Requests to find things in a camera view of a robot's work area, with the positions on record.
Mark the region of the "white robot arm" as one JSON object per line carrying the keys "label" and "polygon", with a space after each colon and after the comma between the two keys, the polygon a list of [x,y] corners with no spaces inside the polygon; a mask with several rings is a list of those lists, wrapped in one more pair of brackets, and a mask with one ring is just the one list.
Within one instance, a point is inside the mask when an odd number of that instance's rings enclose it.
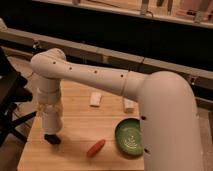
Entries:
{"label": "white robot arm", "polygon": [[137,102],[145,171],[204,171],[196,100],[180,75],[74,64],[57,48],[34,55],[30,66],[39,75],[38,100],[42,103],[60,99],[62,79]]}

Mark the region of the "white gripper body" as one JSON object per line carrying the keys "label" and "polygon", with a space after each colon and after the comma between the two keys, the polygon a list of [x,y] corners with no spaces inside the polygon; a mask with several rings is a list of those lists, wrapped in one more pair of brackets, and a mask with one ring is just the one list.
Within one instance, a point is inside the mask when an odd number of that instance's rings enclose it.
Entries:
{"label": "white gripper body", "polygon": [[37,109],[39,117],[41,117],[44,112],[46,113],[55,112],[59,116],[62,116],[63,105],[61,97],[38,96]]}

